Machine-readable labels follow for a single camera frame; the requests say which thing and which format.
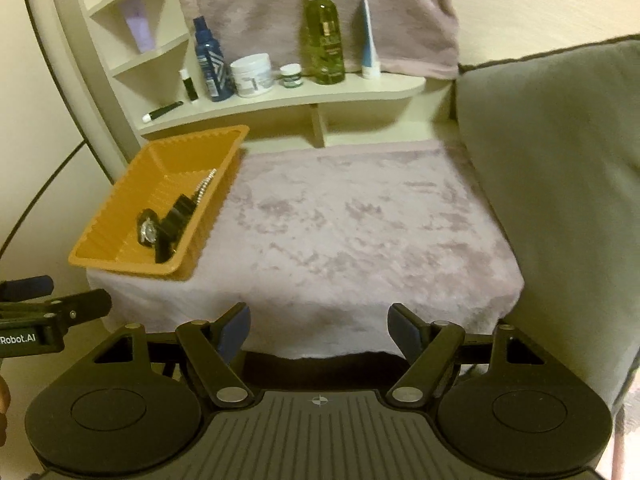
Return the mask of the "orange plastic tray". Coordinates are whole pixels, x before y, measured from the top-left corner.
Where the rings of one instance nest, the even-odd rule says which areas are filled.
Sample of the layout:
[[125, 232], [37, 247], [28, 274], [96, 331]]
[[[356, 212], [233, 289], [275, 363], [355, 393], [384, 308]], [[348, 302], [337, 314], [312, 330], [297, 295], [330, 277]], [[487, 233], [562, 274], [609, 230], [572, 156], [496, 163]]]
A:
[[[247, 125], [208, 129], [151, 141], [112, 187], [68, 255], [72, 266], [146, 278], [185, 281], [193, 274], [209, 233], [238, 174]], [[169, 214], [211, 177], [174, 254], [163, 263], [137, 241], [137, 220], [151, 209]]]

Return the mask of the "black wrist watch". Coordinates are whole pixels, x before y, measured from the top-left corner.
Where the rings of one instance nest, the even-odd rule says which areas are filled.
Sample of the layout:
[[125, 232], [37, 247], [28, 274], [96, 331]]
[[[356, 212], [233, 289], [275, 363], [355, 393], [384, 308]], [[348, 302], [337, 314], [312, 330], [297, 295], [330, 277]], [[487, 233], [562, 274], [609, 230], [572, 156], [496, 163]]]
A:
[[137, 240], [141, 246], [153, 247], [157, 241], [157, 226], [160, 223], [157, 213], [145, 209], [137, 216]]

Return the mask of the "mauve velvet table cloth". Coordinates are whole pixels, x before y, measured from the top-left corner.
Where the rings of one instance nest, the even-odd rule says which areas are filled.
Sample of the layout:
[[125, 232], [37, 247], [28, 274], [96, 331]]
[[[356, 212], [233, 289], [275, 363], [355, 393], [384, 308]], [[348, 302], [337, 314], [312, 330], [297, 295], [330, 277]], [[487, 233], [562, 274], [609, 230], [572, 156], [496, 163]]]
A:
[[248, 351], [395, 353], [392, 304], [487, 334], [524, 280], [459, 142], [247, 155], [185, 281], [92, 270], [109, 328], [170, 332], [250, 307]]

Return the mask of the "black tube white cap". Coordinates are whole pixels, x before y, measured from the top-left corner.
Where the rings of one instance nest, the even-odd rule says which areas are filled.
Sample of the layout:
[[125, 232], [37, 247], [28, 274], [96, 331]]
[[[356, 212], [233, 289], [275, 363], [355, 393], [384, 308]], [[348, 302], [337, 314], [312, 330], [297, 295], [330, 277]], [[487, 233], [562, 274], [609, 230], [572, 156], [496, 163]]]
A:
[[157, 108], [156, 110], [151, 110], [149, 113], [146, 113], [142, 116], [142, 122], [144, 124], [148, 124], [149, 122], [152, 122], [153, 120], [157, 120], [157, 118], [160, 118], [170, 112], [172, 112], [173, 110], [175, 110], [176, 108], [183, 106], [183, 102], [182, 101], [175, 101], [172, 102], [170, 104], [164, 105], [162, 107]]

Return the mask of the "grey green cushion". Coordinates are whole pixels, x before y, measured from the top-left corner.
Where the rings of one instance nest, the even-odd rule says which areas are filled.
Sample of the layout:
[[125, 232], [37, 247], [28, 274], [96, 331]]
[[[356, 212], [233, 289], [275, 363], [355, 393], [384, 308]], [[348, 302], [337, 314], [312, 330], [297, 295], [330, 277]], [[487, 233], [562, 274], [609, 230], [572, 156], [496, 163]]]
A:
[[509, 321], [611, 408], [639, 361], [639, 39], [465, 67], [462, 140], [524, 287]]

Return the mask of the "small black white-capped bottle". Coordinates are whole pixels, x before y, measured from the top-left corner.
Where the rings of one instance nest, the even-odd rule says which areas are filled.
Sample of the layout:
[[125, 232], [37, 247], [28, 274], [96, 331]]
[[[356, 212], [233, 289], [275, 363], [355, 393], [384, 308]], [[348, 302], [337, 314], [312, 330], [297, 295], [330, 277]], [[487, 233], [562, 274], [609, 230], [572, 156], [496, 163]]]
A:
[[184, 90], [186, 90], [186, 95], [190, 102], [195, 102], [198, 100], [198, 92], [194, 86], [193, 79], [186, 68], [182, 68], [179, 70], [180, 78], [183, 83]]

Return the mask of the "dark blue spray bottle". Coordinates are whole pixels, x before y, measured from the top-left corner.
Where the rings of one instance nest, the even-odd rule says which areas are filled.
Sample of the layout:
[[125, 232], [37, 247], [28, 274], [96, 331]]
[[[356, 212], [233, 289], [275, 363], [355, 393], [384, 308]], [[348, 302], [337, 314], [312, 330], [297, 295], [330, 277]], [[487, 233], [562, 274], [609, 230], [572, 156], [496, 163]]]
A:
[[231, 98], [234, 93], [234, 85], [219, 41], [207, 26], [204, 16], [194, 18], [193, 25], [196, 58], [200, 64], [210, 98], [213, 102], [221, 102]]

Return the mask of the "white cream jar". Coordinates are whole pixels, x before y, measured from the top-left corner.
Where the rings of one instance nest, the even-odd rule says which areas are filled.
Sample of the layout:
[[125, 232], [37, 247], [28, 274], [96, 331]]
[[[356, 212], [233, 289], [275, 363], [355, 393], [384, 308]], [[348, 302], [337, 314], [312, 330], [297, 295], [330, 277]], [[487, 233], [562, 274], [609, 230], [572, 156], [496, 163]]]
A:
[[241, 98], [254, 98], [270, 91], [274, 85], [268, 53], [238, 58], [230, 64], [236, 93]]

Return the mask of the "white corner shelf unit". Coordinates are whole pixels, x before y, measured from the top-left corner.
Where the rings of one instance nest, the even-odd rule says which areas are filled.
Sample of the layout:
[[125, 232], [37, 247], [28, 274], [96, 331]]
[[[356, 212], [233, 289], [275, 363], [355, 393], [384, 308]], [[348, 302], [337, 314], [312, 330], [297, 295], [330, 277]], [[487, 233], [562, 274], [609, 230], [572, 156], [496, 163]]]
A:
[[70, 0], [88, 29], [91, 52], [140, 143], [178, 127], [284, 106], [408, 99], [425, 87], [419, 77], [347, 75], [326, 86], [308, 79], [293, 88], [273, 81], [265, 90], [212, 98], [196, 58], [195, 32], [179, 0]]

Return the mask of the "lavender tube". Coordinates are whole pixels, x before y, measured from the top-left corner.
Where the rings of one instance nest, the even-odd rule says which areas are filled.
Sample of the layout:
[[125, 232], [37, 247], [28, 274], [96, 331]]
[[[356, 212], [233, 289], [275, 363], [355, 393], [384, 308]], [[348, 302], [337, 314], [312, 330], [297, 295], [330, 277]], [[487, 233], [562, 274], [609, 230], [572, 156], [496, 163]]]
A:
[[119, 5], [119, 9], [134, 37], [139, 52], [152, 51], [155, 48], [155, 40], [151, 32], [144, 0], [125, 0]]

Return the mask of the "small green-label jar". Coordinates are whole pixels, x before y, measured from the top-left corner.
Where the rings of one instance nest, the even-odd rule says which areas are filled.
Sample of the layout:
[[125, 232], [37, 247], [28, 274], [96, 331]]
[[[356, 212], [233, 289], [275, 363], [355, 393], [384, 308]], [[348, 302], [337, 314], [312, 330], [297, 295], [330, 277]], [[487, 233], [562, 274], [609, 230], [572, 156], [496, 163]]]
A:
[[281, 84], [284, 88], [298, 88], [304, 83], [302, 66], [299, 63], [282, 65], [279, 72]]

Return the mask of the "blue white tube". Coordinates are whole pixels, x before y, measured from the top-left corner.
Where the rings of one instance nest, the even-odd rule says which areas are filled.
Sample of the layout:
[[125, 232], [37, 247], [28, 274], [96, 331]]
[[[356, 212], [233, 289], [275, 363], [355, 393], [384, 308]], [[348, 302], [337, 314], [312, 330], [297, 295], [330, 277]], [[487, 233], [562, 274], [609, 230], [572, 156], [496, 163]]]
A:
[[361, 13], [364, 32], [364, 43], [361, 55], [361, 73], [364, 79], [375, 80], [381, 77], [381, 63], [374, 43], [369, 0], [361, 0]]

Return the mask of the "green oil spray bottle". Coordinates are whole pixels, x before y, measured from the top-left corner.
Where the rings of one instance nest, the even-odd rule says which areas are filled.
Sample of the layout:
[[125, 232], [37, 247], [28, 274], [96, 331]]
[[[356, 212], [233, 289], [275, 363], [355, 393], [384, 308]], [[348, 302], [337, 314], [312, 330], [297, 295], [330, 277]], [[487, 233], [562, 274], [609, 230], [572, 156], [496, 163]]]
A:
[[304, 18], [310, 70], [317, 84], [345, 79], [343, 45], [337, 7], [332, 0], [306, 0]]

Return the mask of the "mauve hanging towel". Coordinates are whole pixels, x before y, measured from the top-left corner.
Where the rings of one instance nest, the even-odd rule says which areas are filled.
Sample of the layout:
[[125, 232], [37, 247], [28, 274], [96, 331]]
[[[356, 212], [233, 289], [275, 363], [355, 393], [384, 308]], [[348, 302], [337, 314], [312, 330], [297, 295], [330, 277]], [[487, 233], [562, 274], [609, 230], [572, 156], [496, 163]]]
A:
[[452, 0], [180, 0], [187, 18], [205, 18], [224, 58], [267, 53], [306, 74], [356, 73], [363, 51], [386, 73], [457, 76], [459, 22]]

